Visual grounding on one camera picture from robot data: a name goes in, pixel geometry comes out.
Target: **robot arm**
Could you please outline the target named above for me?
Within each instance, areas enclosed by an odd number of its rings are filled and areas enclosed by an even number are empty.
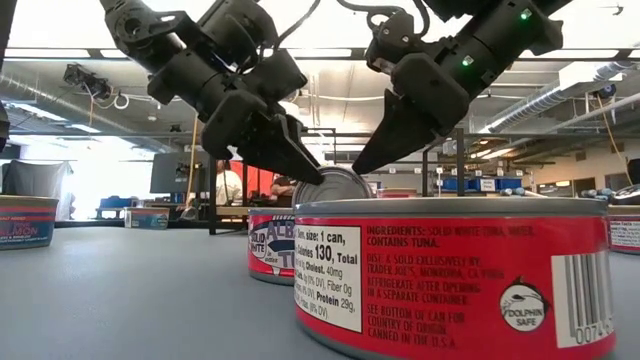
[[[337,1],[367,12],[367,65],[393,84],[384,118],[353,165],[363,174],[446,136],[524,50],[561,48],[562,23],[548,15],[571,0],[413,0],[424,22],[419,34],[402,8]],[[278,105],[307,79],[279,45],[319,2],[278,37],[255,0],[216,0],[197,23],[183,11],[154,12],[142,0],[101,0],[117,47],[151,73],[149,95],[163,104],[179,96],[206,123],[207,152],[229,159],[227,147],[236,146],[249,165],[313,184],[322,182],[319,164],[300,141],[300,122]],[[425,43],[425,3],[444,21],[473,18],[457,36]],[[388,19],[376,25],[376,15]],[[268,48],[274,53],[263,58]]]

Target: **pipe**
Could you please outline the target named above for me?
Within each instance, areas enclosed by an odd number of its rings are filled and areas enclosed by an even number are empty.
[[[563,121],[562,123],[560,123],[560,124],[558,124],[556,126],[553,126],[553,127],[549,128],[549,129],[545,130],[544,132],[540,133],[540,134],[552,133],[552,132],[554,132],[554,131],[556,131],[558,129],[565,128],[567,126],[579,123],[581,121],[593,119],[598,115],[602,115],[602,114],[607,113],[609,111],[613,111],[613,110],[619,109],[619,108],[621,108],[623,106],[626,106],[626,105],[629,105],[629,104],[633,104],[633,103],[635,103],[637,101],[640,101],[640,93],[637,93],[637,94],[631,95],[629,97],[626,97],[626,98],[624,98],[624,99],[622,99],[622,100],[620,100],[618,102],[615,102],[613,104],[607,105],[607,106],[605,106],[603,108],[600,108],[598,110],[594,110],[594,111],[591,111],[591,112],[589,112],[587,114],[580,115],[580,116],[578,116],[578,117],[576,117],[574,119]],[[514,141],[512,143],[505,144],[505,145],[493,148],[492,152],[496,152],[498,150],[504,150],[504,149],[513,148],[513,147],[522,145],[522,144],[524,144],[524,143],[526,143],[528,141],[531,141],[531,138],[520,139],[518,141]]]
[[[634,62],[626,60],[610,62],[594,71],[592,81],[578,83],[568,88],[562,88],[560,80],[556,80],[489,119],[485,129],[491,133],[502,132],[572,97],[599,90],[606,85],[609,79],[634,68],[634,66]]]
[[[51,113],[57,114],[61,117],[68,119],[72,123],[82,123],[78,121],[74,121],[74,119],[78,118],[89,118],[89,110],[85,109],[82,106],[79,106],[73,102],[65,100],[63,97],[66,93],[62,92],[59,95],[54,95],[49,91],[42,89],[40,84],[31,85],[27,82],[20,81],[14,79],[13,76],[9,76],[7,74],[0,74],[0,93],[2,95],[7,96],[13,99],[24,99],[24,98],[35,98],[37,99],[37,104],[39,107],[42,107],[43,110],[49,111]],[[112,120],[99,112],[93,113],[93,119],[101,122],[109,127],[112,127],[117,130],[121,130],[125,133],[131,133],[135,130],[126,127],[115,120]],[[162,144],[158,141],[143,141],[145,147],[152,148],[153,150],[160,150],[161,152],[165,152],[168,147],[165,144]]]

